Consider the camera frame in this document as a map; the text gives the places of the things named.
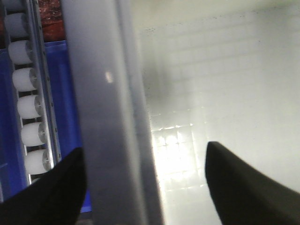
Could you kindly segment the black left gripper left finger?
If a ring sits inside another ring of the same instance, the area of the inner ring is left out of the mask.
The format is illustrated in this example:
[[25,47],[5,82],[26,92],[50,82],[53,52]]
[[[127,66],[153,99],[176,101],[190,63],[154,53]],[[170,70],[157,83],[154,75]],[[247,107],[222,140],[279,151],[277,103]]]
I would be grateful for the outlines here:
[[83,149],[75,148],[38,181],[0,205],[2,225],[74,225],[87,190]]

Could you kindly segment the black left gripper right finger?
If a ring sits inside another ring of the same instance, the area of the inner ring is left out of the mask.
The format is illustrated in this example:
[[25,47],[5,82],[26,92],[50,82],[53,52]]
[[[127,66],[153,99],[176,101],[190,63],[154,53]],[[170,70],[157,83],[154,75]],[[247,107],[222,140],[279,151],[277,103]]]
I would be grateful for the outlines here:
[[300,194],[262,174],[219,142],[208,142],[205,178],[224,225],[298,225]]

